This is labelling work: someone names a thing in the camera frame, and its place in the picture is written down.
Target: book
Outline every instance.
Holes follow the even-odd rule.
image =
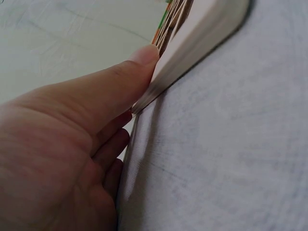
[[[152,44],[160,60],[137,114],[230,36],[245,19],[250,0],[172,0]]]

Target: hand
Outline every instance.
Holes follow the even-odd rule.
[[[0,106],[0,230],[114,230],[129,108],[158,60],[130,61]]]

